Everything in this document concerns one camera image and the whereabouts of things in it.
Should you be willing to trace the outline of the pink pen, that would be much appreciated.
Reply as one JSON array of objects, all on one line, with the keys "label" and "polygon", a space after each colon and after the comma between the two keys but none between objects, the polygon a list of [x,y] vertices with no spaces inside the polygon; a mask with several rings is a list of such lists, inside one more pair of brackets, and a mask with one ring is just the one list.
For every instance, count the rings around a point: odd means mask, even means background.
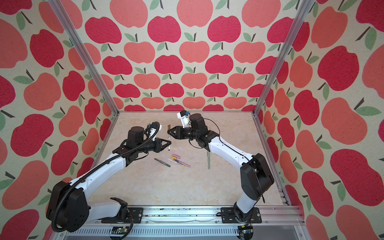
[{"label": "pink pen", "polygon": [[184,163],[184,162],[182,162],[182,161],[180,161],[180,160],[175,160],[178,164],[180,164],[180,165],[182,165],[182,166],[184,166],[184,167],[187,167],[187,168],[191,168],[191,166],[190,165],[188,165],[188,164],[186,164],[186,163]]}]

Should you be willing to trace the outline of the light green pen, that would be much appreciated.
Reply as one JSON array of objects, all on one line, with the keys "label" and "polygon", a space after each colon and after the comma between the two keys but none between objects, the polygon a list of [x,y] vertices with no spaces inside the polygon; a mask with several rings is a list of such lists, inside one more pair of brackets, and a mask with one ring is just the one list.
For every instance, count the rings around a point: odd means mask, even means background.
[{"label": "light green pen", "polygon": [[211,152],[207,152],[207,165],[208,165],[208,170],[211,169]]}]

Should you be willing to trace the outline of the white pen brown end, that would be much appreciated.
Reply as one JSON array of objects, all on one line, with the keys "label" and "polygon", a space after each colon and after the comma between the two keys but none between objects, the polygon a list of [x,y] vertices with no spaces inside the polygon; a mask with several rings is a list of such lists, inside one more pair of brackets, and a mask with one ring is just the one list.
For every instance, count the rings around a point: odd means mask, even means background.
[{"label": "white pen brown end", "polygon": [[171,144],[172,144],[170,134],[168,134],[168,141],[170,142],[170,144],[168,145],[168,151],[170,151],[171,150]]}]

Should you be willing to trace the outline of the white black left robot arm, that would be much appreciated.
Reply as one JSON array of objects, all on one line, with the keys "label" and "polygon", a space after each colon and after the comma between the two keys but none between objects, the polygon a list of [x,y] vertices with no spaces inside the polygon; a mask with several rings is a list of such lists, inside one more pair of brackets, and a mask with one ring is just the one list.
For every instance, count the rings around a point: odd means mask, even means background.
[{"label": "white black left robot arm", "polygon": [[105,161],[68,183],[57,183],[52,190],[46,213],[53,231],[75,232],[84,223],[95,220],[133,224],[128,204],[121,199],[88,203],[88,198],[114,174],[141,160],[141,153],[148,156],[150,152],[159,153],[170,146],[171,141],[156,136],[161,128],[159,122],[153,122],[145,129],[132,127],[128,138]]}]

